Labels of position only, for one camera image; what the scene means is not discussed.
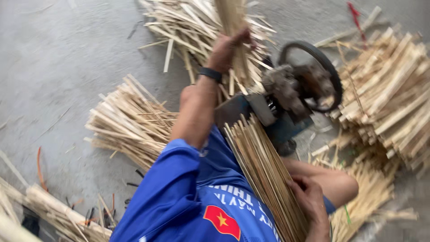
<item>blue shirt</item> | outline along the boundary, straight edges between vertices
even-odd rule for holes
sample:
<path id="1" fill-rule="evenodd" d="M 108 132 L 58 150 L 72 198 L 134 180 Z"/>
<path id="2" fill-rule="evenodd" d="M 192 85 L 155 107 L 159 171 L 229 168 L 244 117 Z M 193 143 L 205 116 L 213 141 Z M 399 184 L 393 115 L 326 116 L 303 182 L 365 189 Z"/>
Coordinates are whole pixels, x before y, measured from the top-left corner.
<path id="1" fill-rule="evenodd" d="M 280 241 L 272 214 L 214 126 L 199 151 L 171 141 L 136 190 L 112 242 Z"/>

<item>machine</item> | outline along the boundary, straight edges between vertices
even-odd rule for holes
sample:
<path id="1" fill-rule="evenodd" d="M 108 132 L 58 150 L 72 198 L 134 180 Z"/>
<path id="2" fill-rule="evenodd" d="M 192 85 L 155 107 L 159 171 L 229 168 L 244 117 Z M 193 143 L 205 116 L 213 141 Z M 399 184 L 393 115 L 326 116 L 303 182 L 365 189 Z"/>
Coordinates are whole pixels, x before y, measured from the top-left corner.
<path id="1" fill-rule="evenodd" d="M 305 64 L 295 64 L 290 57 L 300 50 L 311 56 Z M 336 69 L 315 46 L 304 41 L 286 44 L 274 67 L 270 58 L 264 63 L 273 68 L 262 76 L 266 93 L 238 94 L 215 110 L 220 130 L 232 125 L 240 114 L 249 118 L 255 113 L 281 156 L 295 151 L 294 136 L 313 124 L 313 112 L 327 113 L 342 101 L 342 85 Z"/>

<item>red string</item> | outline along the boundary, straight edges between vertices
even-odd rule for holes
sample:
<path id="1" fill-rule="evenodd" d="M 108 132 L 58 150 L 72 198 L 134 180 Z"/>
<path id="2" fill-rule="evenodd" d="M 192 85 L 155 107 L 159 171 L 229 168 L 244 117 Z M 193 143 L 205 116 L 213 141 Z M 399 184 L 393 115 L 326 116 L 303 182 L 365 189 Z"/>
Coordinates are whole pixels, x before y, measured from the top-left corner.
<path id="1" fill-rule="evenodd" d="M 347 4 L 348 4 L 348 6 L 349 6 L 349 8 L 351 10 L 352 17 L 354 18 L 355 25 L 357 25 L 358 31 L 360 31 L 361 39 L 363 40 L 363 43 L 364 43 L 364 47 L 363 48 L 367 49 L 367 46 L 366 46 L 366 36 L 364 35 L 363 31 L 361 30 L 360 23 L 358 22 L 358 16 L 360 16 L 361 14 L 360 14 L 360 12 L 358 12 L 354 8 L 354 6 L 352 5 L 351 2 L 348 2 Z"/>

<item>yellow star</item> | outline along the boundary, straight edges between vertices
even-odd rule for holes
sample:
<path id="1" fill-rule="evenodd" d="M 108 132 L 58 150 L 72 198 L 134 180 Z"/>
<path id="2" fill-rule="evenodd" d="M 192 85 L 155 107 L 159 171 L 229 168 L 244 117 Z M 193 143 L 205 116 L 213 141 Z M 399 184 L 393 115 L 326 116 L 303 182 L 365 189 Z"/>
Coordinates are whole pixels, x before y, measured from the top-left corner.
<path id="1" fill-rule="evenodd" d="M 219 226 L 221 227 L 223 224 L 227 225 L 228 224 L 225 222 L 227 219 L 222 217 L 222 214 L 219 213 L 219 216 L 216 216 L 219 219 Z"/>

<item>hand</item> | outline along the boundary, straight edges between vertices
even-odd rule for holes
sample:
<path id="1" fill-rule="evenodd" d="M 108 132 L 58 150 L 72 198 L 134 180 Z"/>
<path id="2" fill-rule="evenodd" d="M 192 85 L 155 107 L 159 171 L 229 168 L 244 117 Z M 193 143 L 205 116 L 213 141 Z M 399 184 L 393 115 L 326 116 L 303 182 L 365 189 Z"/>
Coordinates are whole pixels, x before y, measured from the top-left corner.
<path id="1" fill-rule="evenodd" d="M 220 73 L 227 72 L 231 67 L 235 48 L 242 43 L 250 43 L 254 46 L 251 40 L 251 32 L 248 27 L 243 28 L 239 33 L 232 37 L 219 34 L 206 67 Z"/>
<path id="2" fill-rule="evenodd" d="M 310 219 L 311 226 L 329 225 L 329 217 L 324 205 L 323 190 L 315 181 L 305 176 L 291 176 L 293 181 L 287 185 L 293 191 L 297 203 Z"/>

